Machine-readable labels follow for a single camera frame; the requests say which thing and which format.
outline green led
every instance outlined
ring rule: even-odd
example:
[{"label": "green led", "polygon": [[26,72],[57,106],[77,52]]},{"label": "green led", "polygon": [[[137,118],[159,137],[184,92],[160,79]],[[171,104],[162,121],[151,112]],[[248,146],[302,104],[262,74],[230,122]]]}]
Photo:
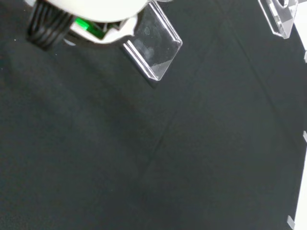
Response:
[{"label": "green led", "polygon": [[92,35],[99,39],[103,39],[106,35],[95,23],[86,21],[81,18],[76,18],[75,22],[82,27],[82,29],[90,32]]},{"label": "green led", "polygon": [[81,18],[76,18],[76,23],[81,26],[84,30],[87,30],[90,27],[90,24]]}]

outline cable bundle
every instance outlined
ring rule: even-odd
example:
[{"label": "cable bundle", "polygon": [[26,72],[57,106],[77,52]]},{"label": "cable bundle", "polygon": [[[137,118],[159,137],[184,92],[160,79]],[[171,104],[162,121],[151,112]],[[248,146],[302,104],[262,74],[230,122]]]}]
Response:
[{"label": "cable bundle", "polygon": [[27,39],[43,50],[50,49],[69,32],[75,17],[44,0],[37,0],[27,30]]}]

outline white robot part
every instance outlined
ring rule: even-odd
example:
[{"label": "white robot part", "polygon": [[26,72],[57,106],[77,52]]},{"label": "white robot part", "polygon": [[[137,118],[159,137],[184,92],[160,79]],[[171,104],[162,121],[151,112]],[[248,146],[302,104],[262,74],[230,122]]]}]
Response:
[{"label": "white robot part", "polygon": [[123,21],[138,14],[147,0],[47,0],[81,18],[101,23]]},{"label": "white robot part", "polygon": [[90,32],[84,30],[80,25],[77,23],[73,23],[71,26],[71,30],[77,33],[78,35],[82,36],[88,41],[91,41],[96,44],[110,44],[113,42],[116,42],[120,40],[121,38],[125,36],[133,36],[134,35],[134,29],[138,22],[138,16],[134,15],[133,17],[127,19],[125,22],[123,22],[123,25],[121,25],[121,29],[110,29],[105,37],[103,39],[99,39]]}]

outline black cloth backdrop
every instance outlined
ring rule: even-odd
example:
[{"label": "black cloth backdrop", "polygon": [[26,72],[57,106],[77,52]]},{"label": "black cloth backdrop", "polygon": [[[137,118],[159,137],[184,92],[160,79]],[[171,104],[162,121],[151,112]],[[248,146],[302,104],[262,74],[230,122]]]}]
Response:
[{"label": "black cloth backdrop", "polygon": [[0,0],[1,230],[285,230],[307,65],[256,0],[163,8],[184,45],[155,87],[119,49],[24,38]]}]

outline clear acrylic block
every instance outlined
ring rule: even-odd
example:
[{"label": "clear acrylic block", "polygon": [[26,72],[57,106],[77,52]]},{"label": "clear acrylic block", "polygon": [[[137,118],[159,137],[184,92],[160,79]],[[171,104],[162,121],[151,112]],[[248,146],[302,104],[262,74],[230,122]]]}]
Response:
[{"label": "clear acrylic block", "polygon": [[297,11],[298,0],[258,0],[260,7],[274,35],[287,39],[291,35]]},{"label": "clear acrylic block", "polygon": [[139,71],[160,81],[182,46],[182,40],[156,1],[144,9],[135,36],[123,44]]}]

